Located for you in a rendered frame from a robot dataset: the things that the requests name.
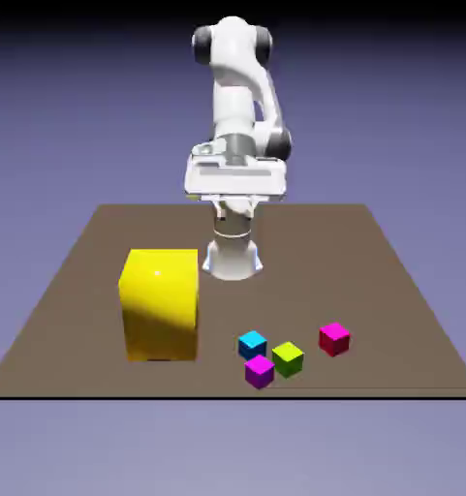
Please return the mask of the large yellow box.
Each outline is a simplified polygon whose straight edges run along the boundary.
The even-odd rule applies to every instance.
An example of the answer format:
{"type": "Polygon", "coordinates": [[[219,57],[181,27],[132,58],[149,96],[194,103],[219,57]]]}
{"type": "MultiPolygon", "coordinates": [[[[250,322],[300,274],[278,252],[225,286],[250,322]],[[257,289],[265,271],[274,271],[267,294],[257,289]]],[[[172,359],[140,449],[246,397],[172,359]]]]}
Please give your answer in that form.
{"type": "Polygon", "coordinates": [[[118,280],[118,293],[129,360],[196,359],[196,249],[131,249],[118,280]]]}

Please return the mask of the small lime green cube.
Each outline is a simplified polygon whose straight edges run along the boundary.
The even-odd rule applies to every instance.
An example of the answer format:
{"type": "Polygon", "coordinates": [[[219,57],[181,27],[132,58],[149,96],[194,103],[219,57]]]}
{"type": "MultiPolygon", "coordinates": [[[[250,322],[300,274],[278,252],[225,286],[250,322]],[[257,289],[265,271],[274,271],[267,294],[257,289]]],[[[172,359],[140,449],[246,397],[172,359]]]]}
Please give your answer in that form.
{"type": "Polygon", "coordinates": [[[284,342],[271,350],[275,370],[288,379],[302,370],[304,352],[293,342],[284,342]]]}

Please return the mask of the small cyan cube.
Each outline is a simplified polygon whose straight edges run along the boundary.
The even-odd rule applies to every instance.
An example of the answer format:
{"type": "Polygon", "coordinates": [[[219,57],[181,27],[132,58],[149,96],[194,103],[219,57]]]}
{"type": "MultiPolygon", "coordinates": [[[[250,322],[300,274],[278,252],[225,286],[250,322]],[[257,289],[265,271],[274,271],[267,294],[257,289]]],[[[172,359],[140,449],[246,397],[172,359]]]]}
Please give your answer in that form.
{"type": "Polygon", "coordinates": [[[266,348],[266,338],[256,330],[244,333],[238,338],[238,353],[245,360],[250,360],[256,356],[265,356],[266,348]]]}

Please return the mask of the small pink cube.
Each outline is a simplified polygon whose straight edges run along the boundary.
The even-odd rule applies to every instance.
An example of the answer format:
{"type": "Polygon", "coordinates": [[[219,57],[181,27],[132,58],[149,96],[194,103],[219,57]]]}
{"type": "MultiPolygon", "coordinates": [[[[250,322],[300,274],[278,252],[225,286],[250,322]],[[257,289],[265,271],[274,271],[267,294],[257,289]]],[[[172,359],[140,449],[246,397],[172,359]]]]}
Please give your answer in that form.
{"type": "Polygon", "coordinates": [[[340,323],[334,322],[319,329],[319,347],[330,357],[336,357],[350,348],[351,333],[340,323]]]}

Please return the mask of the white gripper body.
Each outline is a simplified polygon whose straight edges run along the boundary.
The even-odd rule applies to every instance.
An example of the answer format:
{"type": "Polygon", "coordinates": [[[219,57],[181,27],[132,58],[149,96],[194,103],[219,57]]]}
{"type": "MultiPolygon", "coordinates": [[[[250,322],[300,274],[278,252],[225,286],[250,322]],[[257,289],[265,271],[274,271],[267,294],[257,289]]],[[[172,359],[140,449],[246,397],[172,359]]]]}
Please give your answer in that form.
{"type": "Polygon", "coordinates": [[[246,157],[245,165],[228,165],[224,155],[191,155],[184,191],[195,197],[278,199],[287,191],[287,166],[278,159],[246,157]]]}

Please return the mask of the small purple cube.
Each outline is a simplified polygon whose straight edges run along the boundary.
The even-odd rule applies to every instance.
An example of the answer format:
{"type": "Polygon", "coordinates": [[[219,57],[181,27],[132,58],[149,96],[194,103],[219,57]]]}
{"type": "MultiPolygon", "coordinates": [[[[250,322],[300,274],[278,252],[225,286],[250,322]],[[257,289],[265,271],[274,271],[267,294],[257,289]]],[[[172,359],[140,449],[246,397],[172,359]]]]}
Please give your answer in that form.
{"type": "Polygon", "coordinates": [[[269,386],[274,380],[275,365],[263,355],[257,355],[244,363],[245,381],[256,389],[269,386]]]}

